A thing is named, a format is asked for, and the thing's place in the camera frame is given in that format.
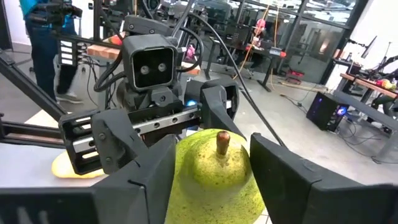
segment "blue light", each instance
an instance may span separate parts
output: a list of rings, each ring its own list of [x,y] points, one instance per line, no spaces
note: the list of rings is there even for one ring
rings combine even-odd
[[[197,102],[195,100],[190,100],[187,102],[187,106],[193,106],[193,105],[196,105],[196,103]]]
[[[347,107],[342,106],[338,111],[337,111],[337,115],[338,116],[343,116],[344,114],[346,114],[347,112]]]

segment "camera lens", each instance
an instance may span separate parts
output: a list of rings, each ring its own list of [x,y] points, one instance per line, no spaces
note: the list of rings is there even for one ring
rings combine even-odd
[[[147,75],[149,73],[149,67],[144,65],[141,67],[141,74]]]
[[[161,63],[161,64],[157,67],[157,69],[159,69],[159,71],[161,71],[161,72],[164,72],[164,71],[166,71],[166,65],[165,65],[164,63]]]

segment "green pear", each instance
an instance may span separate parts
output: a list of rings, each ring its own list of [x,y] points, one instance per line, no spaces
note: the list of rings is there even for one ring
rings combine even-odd
[[[253,224],[264,202],[246,144],[241,136],[220,129],[181,140],[166,224]]]

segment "white wall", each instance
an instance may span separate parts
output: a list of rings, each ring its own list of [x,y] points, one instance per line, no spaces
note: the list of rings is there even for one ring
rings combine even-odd
[[[378,66],[386,53],[389,42],[392,42],[387,57],[398,55],[398,29],[396,29],[396,14],[398,1],[391,0],[369,0],[364,12],[350,37],[359,43],[368,45],[377,36],[376,43],[371,49],[366,59],[360,58],[364,48],[348,44],[344,51],[346,55],[352,52],[355,61],[364,65],[365,68]],[[398,68],[398,61],[388,65],[384,72],[392,72]],[[336,88],[340,82],[340,73],[346,71],[344,66],[336,66],[333,70],[326,86]]]
[[[7,21],[10,29],[11,41],[14,43],[30,45],[30,40],[26,35],[25,22],[18,0],[4,1],[7,13]]]
[[[92,0],[74,0],[73,4],[83,10],[81,19],[81,35],[89,38],[93,36],[93,11],[88,9],[88,3]],[[11,33],[11,40],[14,43],[30,45],[26,35],[25,22],[18,0],[5,0],[7,20]],[[76,32],[78,32],[78,20],[75,21]]]

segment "jeans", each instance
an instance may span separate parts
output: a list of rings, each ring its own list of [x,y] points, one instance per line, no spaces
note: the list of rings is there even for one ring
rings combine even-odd
[[[32,44],[32,60],[37,85],[55,100],[54,78],[55,70],[53,60],[58,54],[57,39],[51,34],[51,29],[41,27],[29,21],[25,22]],[[75,26],[68,26],[63,29],[63,34],[77,35]],[[73,78],[77,71],[76,66],[61,65],[57,86],[58,94],[66,94],[72,85]]]
[[[377,110],[379,108],[379,105],[383,105],[384,114],[393,117],[394,110],[390,109],[393,104],[394,104],[393,98],[391,98],[390,96],[383,95],[374,99],[371,107]]]

